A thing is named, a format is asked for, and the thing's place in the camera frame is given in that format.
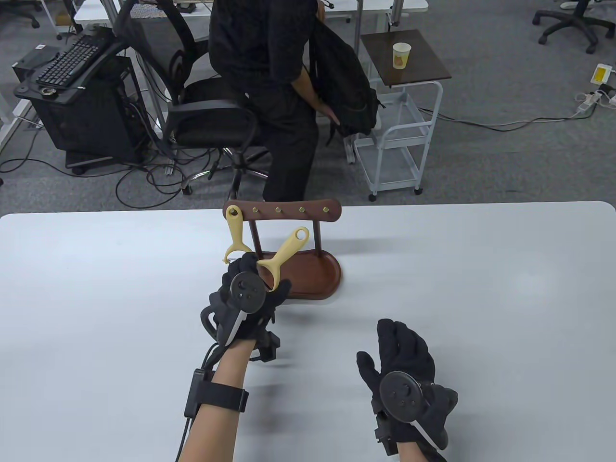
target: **dark wooden shelf top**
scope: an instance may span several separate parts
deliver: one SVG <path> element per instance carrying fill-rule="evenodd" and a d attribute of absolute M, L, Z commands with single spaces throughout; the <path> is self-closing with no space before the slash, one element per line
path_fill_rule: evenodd
<path fill-rule="evenodd" d="M 452 77 L 417 29 L 365 34 L 362 35 L 362 42 L 383 83 L 387 86 Z M 398 42 L 411 45 L 408 63 L 404 69 L 394 69 L 392 66 L 394 58 L 392 47 Z"/>

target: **white table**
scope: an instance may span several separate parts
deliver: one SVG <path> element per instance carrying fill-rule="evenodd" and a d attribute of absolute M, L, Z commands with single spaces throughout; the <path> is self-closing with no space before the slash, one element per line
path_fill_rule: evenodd
<path fill-rule="evenodd" d="M 294 226 L 259 224 L 264 249 Z M 416 329 L 460 394 L 448 462 L 612 459 L 611 206 L 351 207 L 322 230 L 343 283 L 278 310 L 236 461 L 385 461 L 355 366 L 380 317 Z M 229 241 L 220 210 L 0 219 L 0 460 L 172 461 Z"/>
<path fill-rule="evenodd" d="M 115 3 L 119 11 L 120 4 L 118 1 Z M 334 4 L 334 9 L 326 8 L 325 12 L 327 14 L 348 13 L 357 10 L 357 0 L 336 0 L 332 3 Z M 365 0 L 363 9 L 364 12 L 387 12 L 389 11 L 392 3 L 393 0 Z M 191 14 L 182 14 L 184 18 L 186 18 L 189 26 L 192 26 L 191 23 L 198 18 L 209 18 L 210 16 L 208 7 L 211 8 L 211 2 L 208 2 L 208 6 L 205 6 L 203 3 L 197 1 L 195 2 L 195 5 L 197 6 L 197 9 Z M 405 0 L 403 11 L 410 13 L 427 11 L 427 9 L 428 2 L 426 0 Z M 111 27 L 108 24 L 108 21 L 109 18 L 107 17 L 107 13 L 105 12 L 100 0 L 85 0 L 75 15 L 75 22 L 81 25 L 99 24 Z"/>

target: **office chair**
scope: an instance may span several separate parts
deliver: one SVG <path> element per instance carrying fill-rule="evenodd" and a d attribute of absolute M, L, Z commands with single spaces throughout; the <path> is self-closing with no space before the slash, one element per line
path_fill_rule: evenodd
<path fill-rule="evenodd" d="M 539 10 L 538 12 L 536 12 L 535 17 L 533 18 L 533 24 L 535 26 L 541 23 L 541 18 L 543 17 L 555 18 L 560 21 L 559 23 L 556 23 L 543 31 L 543 35 L 539 38 L 539 43 L 541 45 L 545 45 L 548 41 L 548 35 L 553 34 L 557 30 L 564 29 L 565 27 L 575 27 L 581 30 L 590 42 L 590 45 L 588 46 L 588 48 L 586 48 L 586 53 L 591 55 L 597 48 L 597 43 L 599 43 L 599 39 L 597 38 L 597 35 L 594 33 L 594 31 L 590 28 L 590 26 L 606 27 L 606 38 L 614 38 L 616 24 L 614 24 L 613 22 L 605 21 L 603 19 L 589 18 L 584 16 L 584 13 L 588 8 L 589 1 L 590 0 L 578 1 L 577 5 L 575 6 L 575 10 L 573 11 L 573 14 L 563 13 L 562 11 L 546 10 Z"/>
<path fill-rule="evenodd" d="M 9 13 L 14 16 L 20 16 L 22 18 L 29 19 L 30 24 L 32 24 L 32 29 L 38 29 L 39 27 L 41 27 L 41 25 L 34 18 L 34 16 L 32 16 L 30 13 L 26 13 L 18 9 L 18 7 L 25 6 L 25 5 L 33 6 L 35 11 L 43 11 L 41 6 L 38 4 L 37 0 L 23 1 L 23 2 L 10 1 L 10 2 L 0 2 L 0 14 Z"/>
<path fill-rule="evenodd" d="M 169 91 L 171 101 L 162 139 L 165 151 L 213 148 L 218 150 L 219 159 L 224 156 L 230 161 L 219 167 L 217 160 L 210 170 L 186 178 L 181 185 L 183 194 L 192 194 L 193 180 L 203 176 L 209 180 L 216 171 L 226 169 L 233 170 L 231 199 L 237 198 L 244 174 L 267 179 L 266 172 L 251 165 L 268 151 L 245 157 L 249 147 L 259 146 L 259 125 L 246 107 L 248 99 L 220 77 L 184 86 L 195 61 L 208 52 L 208 40 L 195 41 L 172 0 L 156 0 L 156 5 L 127 0 L 118 13 L 113 33 L 141 55 Z"/>

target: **metal frame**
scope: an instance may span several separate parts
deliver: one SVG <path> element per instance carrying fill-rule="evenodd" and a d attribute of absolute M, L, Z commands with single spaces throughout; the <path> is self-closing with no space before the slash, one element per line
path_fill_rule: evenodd
<path fill-rule="evenodd" d="M 420 86 L 420 85 L 435 85 L 437 88 L 436 100 L 434 102 L 434 110 L 432 112 L 432 118 L 426 121 L 419 109 L 415 105 L 410 94 L 407 92 L 408 87 Z M 398 105 L 398 118 L 397 124 L 386 129 L 385 132 L 377 137 L 374 132 L 371 133 L 368 138 L 358 138 L 353 142 L 354 155 L 359 159 L 362 164 L 363 171 L 366 175 L 366 181 L 370 191 L 374 196 L 379 191 L 388 191 L 392 189 L 415 187 L 415 190 L 419 190 L 421 185 L 421 178 L 423 176 L 424 168 L 426 166 L 426 159 L 428 158 L 428 150 L 430 149 L 430 142 L 432 140 L 432 134 L 434 133 L 434 126 L 439 115 L 440 103 L 443 97 L 443 86 L 437 81 L 417 82 L 411 84 L 396 85 L 392 88 L 402 88 L 399 93 L 390 93 L 385 95 L 379 95 L 379 98 L 383 103 L 389 103 L 390 105 Z M 406 108 L 415 121 L 414 123 L 400 124 L 402 118 L 402 110 Z M 395 132 L 403 129 L 417 128 L 421 132 L 420 136 L 395 138 Z M 423 154 L 419 167 L 417 167 L 411 153 L 408 150 L 409 146 L 424 145 Z M 362 148 L 376 146 L 378 156 L 375 166 L 374 178 L 370 177 L 366 163 L 362 160 Z M 391 182 L 381 182 L 381 166 L 383 163 L 383 154 L 386 150 L 399 150 L 408 164 L 411 177 L 408 180 L 398 180 Z"/>
<path fill-rule="evenodd" d="M 17 106 L 13 110 L 10 109 L 9 103 L 0 94 L 0 120 L 2 125 L 0 126 L 0 151 L 8 143 L 13 132 L 19 125 L 20 117 L 26 117 L 28 110 L 30 109 L 30 101 L 22 99 L 17 103 Z"/>
<path fill-rule="evenodd" d="M 49 19 L 49 22 L 51 23 L 51 27 L 53 27 L 55 30 L 55 37 L 58 40 L 62 40 L 62 34 L 60 34 L 60 30 L 58 29 L 58 26 L 55 25 L 54 18 L 51 16 L 51 13 L 49 12 L 49 9 L 47 8 L 47 4 L 45 3 L 45 0 L 39 0 L 39 2 L 41 2 L 41 5 L 43 9 L 45 10 L 45 14 L 47 15 L 47 18 Z"/>

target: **hand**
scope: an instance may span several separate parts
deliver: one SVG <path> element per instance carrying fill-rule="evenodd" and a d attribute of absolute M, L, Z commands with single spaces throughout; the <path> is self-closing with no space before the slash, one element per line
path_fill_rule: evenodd
<path fill-rule="evenodd" d="M 323 114 L 324 116 L 329 117 L 330 120 L 332 120 L 336 125 L 340 125 L 340 120 L 338 120 L 338 117 L 336 117 L 336 114 L 334 114 L 334 111 L 331 109 L 331 107 L 329 107 L 327 104 L 325 104 L 321 100 L 319 100 L 315 109 L 317 110 L 317 112 Z"/>
<path fill-rule="evenodd" d="M 321 22 L 325 22 L 325 3 L 317 0 L 317 18 Z"/>
<path fill-rule="evenodd" d="M 375 362 L 365 351 L 357 353 L 357 368 L 372 396 L 381 402 L 379 385 L 389 372 L 406 372 L 421 383 L 434 382 L 434 360 L 423 338 L 402 322 L 381 319 L 376 327 L 379 337 L 381 372 L 375 370 Z M 411 424 L 390 418 L 391 438 L 396 443 L 423 441 L 419 431 Z"/>
<path fill-rule="evenodd" d="M 254 253 L 245 253 L 238 260 L 235 260 L 229 264 L 227 272 L 222 275 L 222 286 L 218 289 L 221 300 L 225 303 L 230 294 L 231 281 L 235 276 L 243 271 L 249 271 L 258 274 L 257 271 L 257 256 Z M 242 321 L 235 339 L 237 340 L 258 340 L 265 332 L 265 328 L 270 320 L 274 317 L 276 308 L 286 300 L 291 290 L 291 281 L 284 279 L 280 281 L 278 288 L 272 292 L 268 292 L 265 296 L 263 306 L 256 313 L 249 314 L 244 321 Z M 201 312 L 201 322 L 203 322 L 205 310 Z M 216 315 L 214 315 L 214 322 L 218 324 Z"/>

